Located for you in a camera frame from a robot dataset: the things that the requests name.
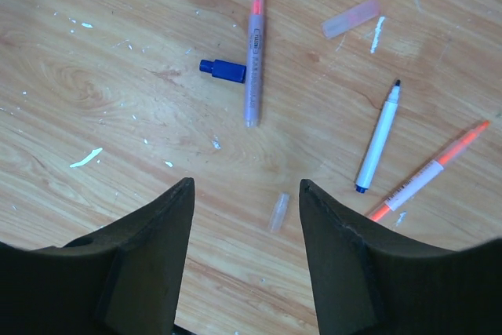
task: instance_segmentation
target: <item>paint chip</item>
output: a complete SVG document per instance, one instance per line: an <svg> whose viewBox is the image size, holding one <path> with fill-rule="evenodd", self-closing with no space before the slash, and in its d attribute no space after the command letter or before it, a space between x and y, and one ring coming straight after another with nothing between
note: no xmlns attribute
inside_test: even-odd
<svg viewBox="0 0 502 335"><path fill-rule="evenodd" d="M93 149L93 151L91 153L89 153L89 155L86 158L84 158L83 160L81 160L79 162L76 162L75 164L71 164L70 167L71 168L78 168L79 166L85 165L87 162L91 161L93 158L98 156L98 154L101 153L102 150L103 150L103 148Z"/></svg>
<svg viewBox="0 0 502 335"><path fill-rule="evenodd" d="M375 53L375 50L378 47L378 43L380 42L380 33L382 32L382 25L384 24L384 21L385 21L385 16L380 16L380 19L378 19L378 24L376 25L375 28L375 36L373 37L373 43L371 44L370 52L372 54Z"/></svg>
<svg viewBox="0 0 502 335"><path fill-rule="evenodd" d="M216 149L221 149L221 145L220 145L220 142L218 141L218 137L214 137L214 140L213 140L213 146L214 146Z"/></svg>
<svg viewBox="0 0 502 335"><path fill-rule="evenodd" d="M398 220L395 222L395 226L396 226L396 227L398 227L399 225L401 225L401 223L404 221L404 219L405 219L405 217L406 217L406 215L407 215L407 214L408 214L408 213L407 213L406 211L405 211L405 212L401 212L401 213L399 214L399 218L398 218Z"/></svg>

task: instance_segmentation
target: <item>marker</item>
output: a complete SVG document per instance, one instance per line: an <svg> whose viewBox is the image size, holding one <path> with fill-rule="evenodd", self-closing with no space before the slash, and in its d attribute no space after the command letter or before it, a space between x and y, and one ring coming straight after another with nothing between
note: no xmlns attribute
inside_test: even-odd
<svg viewBox="0 0 502 335"><path fill-rule="evenodd" d="M391 131L395 112L398 110L399 91L401 90L401 80L395 82L391 93L385 101L384 108L380 113L380 118L376 124L375 132L369 144L366 157L359 171L358 179L355 181L355 190L364 193L369 189L375 170L377 170L380 156L384 151L385 142Z"/></svg>
<svg viewBox="0 0 502 335"><path fill-rule="evenodd" d="M369 218L378 221L388 212L395 211L408 199L413 197L421 188L438 176L446 166L455 158L460 156L467 147L478 138L478 136L488 127L489 121L484 121L463 135L459 140L454 141L440 156L429 162L420 172L415 174L410 180L403 184L384 203L371 212Z"/></svg>
<svg viewBox="0 0 502 335"><path fill-rule="evenodd" d="M264 0L253 0L251 15L249 15L246 94L244 99L244 124L246 127L256 127L260 120L264 24Z"/></svg>

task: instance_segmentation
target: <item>blue marker cap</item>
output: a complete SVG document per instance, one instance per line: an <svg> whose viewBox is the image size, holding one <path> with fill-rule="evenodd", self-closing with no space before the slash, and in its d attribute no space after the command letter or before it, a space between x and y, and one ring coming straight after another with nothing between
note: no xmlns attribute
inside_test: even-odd
<svg viewBox="0 0 502 335"><path fill-rule="evenodd" d="M201 60L198 66L201 72L207 72L214 78L222 78L231 82L240 82L246 80L246 66L237 63L226 62L224 60Z"/></svg>

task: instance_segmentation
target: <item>white paint speck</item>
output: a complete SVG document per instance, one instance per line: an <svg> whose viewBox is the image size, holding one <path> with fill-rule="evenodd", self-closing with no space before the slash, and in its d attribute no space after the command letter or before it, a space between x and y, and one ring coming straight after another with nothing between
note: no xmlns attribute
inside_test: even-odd
<svg viewBox="0 0 502 335"><path fill-rule="evenodd" d="M337 52L338 50L340 50L342 48L342 46L344 45L344 42L345 42L345 37L347 37L347 33L344 34L344 37L342 38L342 41L340 42L340 44L336 48L335 52Z"/></svg>
<svg viewBox="0 0 502 335"><path fill-rule="evenodd" d="M101 153L102 150L103 150L103 148L93 149L93 151L91 153L89 153L89 155L86 158L84 158L83 160L81 160L79 162L76 162L75 164L71 164L70 167L71 168L78 168L79 166L85 165L87 162L91 161L93 158L98 156L98 154Z"/></svg>
<svg viewBox="0 0 502 335"><path fill-rule="evenodd" d="M220 145L220 142L218 141L218 137L214 137L214 140L213 140L213 146L214 146L216 149L221 149L221 145Z"/></svg>
<svg viewBox="0 0 502 335"><path fill-rule="evenodd" d="M406 217L406 215L407 215L407 214L408 214L408 213L407 213L406 211L405 211L405 212L401 212L401 213L399 214L399 218L398 218L398 220L395 222L395 226L396 226L396 227L398 227L399 225L401 225L401 223L404 221L404 219L405 219L405 217Z"/></svg>
<svg viewBox="0 0 502 335"><path fill-rule="evenodd" d="M370 52L372 54L375 53L375 50L378 47L378 43L380 42L380 33L382 32L382 25L384 21L385 21L385 16L380 16L380 19L378 19L378 24L376 25L375 28L375 36L373 37L373 43L371 44Z"/></svg>
<svg viewBox="0 0 502 335"><path fill-rule="evenodd" d="M118 47L118 46L120 46L120 45L121 45L122 43L126 43L126 42L129 42L129 40L128 40L128 39L125 39L124 41L122 41L122 42L119 42L119 43L118 43L117 45L115 45L115 46L112 46L111 48L113 49L113 48L115 48L115 47Z"/></svg>

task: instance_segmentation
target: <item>wood grain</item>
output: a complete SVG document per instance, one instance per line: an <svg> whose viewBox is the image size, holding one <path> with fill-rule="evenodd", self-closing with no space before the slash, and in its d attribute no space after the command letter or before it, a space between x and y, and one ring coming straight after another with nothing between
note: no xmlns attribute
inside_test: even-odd
<svg viewBox="0 0 502 335"><path fill-rule="evenodd" d="M382 224L452 249L500 236L502 0L380 0L374 54L376 20L326 41L321 22L363 1L267 0L264 113L245 129L243 87L198 62L246 61L250 0L2 0L0 239L62 246L191 176L176 322L200 335L314 333L300 179L366 213L484 118L492 126L404 221ZM356 194L397 77L395 125L371 190ZM271 234L281 191L293 199Z"/></svg>

